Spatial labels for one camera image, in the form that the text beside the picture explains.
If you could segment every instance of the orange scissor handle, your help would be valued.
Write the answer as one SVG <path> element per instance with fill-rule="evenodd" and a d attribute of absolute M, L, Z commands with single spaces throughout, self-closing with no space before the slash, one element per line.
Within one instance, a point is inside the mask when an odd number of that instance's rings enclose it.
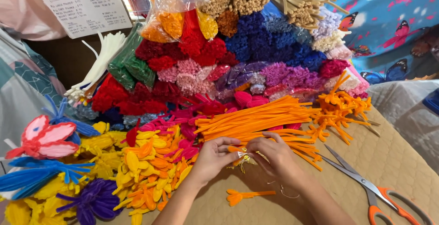
<path fill-rule="evenodd" d="M 403 201 L 406 205 L 408 205 L 414 212 L 416 212 L 422 218 L 425 225 L 435 225 L 435 223 L 427 215 L 427 213 L 421 210 L 414 202 L 412 202 L 408 198 L 404 197 L 403 195 L 397 193 L 395 190 L 392 190 L 390 188 L 382 188 L 382 187 L 377 187 L 377 188 L 388 201 L 390 201 L 396 208 L 398 208 L 398 214 L 406 218 L 410 222 L 410 224 L 421 225 L 418 221 L 416 221 L 416 219 L 412 215 L 410 215 L 410 213 L 408 213 L 406 210 L 401 208 L 401 206 L 399 206 L 395 201 L 393 201 L 390 198 L 390 195 L 398 198 L 399 200 Z"/>
<path fill-rule="evenodd" d="M 389 216 L 384 214 L 380 210 L 380 208 L 376 207 L 375 205 L 369 206 L 369 221 L 371 225 L 377 225 L 377 223 L 375 222 L 376 217 L 381 218 L 381 220 L 383 220 L 387 225 L 395 225 L 392 219 L 390 219 Z"/>

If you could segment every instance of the scissors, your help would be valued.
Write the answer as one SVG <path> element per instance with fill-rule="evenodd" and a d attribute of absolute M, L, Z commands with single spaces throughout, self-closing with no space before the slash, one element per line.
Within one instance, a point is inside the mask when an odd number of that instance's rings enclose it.
<path fill-rule="evenodd" d="M 386 214 L 384 214 L 381 211 L 381 209 L 378 207 L 378 201 L 376 197 L 381 199 L 385 204 L 389 205 L 394 211 L 398 213 L 398 215 L 406 218 L 412 225 L 424 225 L 424 224 L 435 225 L 435 223 L 431 220 L 431 218 L 424 211 L 422 211 L 417 205 L 415 205 L 411 200 L 397 193 L 395 190 L 389 188 L 376 187 L 373 183 L 361 177 L 361 175 L 359 175 L 359 173 L 355 171 L 353 167 L 351 167 L 346 161 L 344 161 L 343 158 L 337 154 L 337 152 L 335 152 L 326 144 L 325 146 L 343 166 L 319 154 L 323 158 L 323 160 L 327 161 L 329 164 L 331 164 L 338 170 L 344 172 L 346 175 L 356 180 L 366 190 L 367 199 L 369 201 L 368 216 L 371 225 L 377 224 L 375 222 L 376 217 L 381 218 L 387 225 L 395 225 L 392 219 Z M 397 203 L 395 203 L 392 199 L 390 199 L 389 198 L 390 195 L 398 198 L 399 200 L 403 201 L 406 205 L 408 205 L 413 211 L 415 211 L 422 218 L 424 224 L 420 224 L 412 215 L 410 215 L 407 211 L 405 211 Z"/>

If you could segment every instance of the paper sign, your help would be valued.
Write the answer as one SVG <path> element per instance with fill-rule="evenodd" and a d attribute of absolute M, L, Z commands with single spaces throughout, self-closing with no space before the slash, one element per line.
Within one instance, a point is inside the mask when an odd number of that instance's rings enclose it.
<path fill-rule="evenodd" d="M 70 38 L 132 27 L 122 0 L 43 0 Z"/>

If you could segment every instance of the hand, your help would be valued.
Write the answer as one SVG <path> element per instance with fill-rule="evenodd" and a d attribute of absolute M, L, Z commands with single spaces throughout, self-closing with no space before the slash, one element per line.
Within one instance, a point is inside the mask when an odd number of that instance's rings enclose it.
<path fill-rule="evenodd" d="M 207 185 L 223 167 L 239 159 L 237 152 L 229 153 L 227 148 L 240 142 L 235 138 L 220 137 L 204 143 L 187 179 L 200 188 Z"/>
<path fill-rule="evenodd" d="M 247 153 L 270 177 L 298 190 L 299 182 L 305 176 L 305 172 L 294 161 L 294 152 L 279 134 L 272 132 L 262 132 L 262 134 L 273 138 L 276 142 L 267 138 L 252 139 L 247 144 Z M 268 161 L 256 153 L 257 151 L 261 152 Z"/>

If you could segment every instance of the forearm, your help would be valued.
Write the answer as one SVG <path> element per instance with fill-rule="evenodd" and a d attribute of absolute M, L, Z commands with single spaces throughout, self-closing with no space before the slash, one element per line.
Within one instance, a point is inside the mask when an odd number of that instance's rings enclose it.
<path fill-rule="evenodd" d="M 318 225 L 355 225 L 314 177 L 306 174 L 295 188 Z"/>
<path fill-rule="evenodd" d="M 152 225 L 182 225 L 200 189 L 186 178 Z"/>

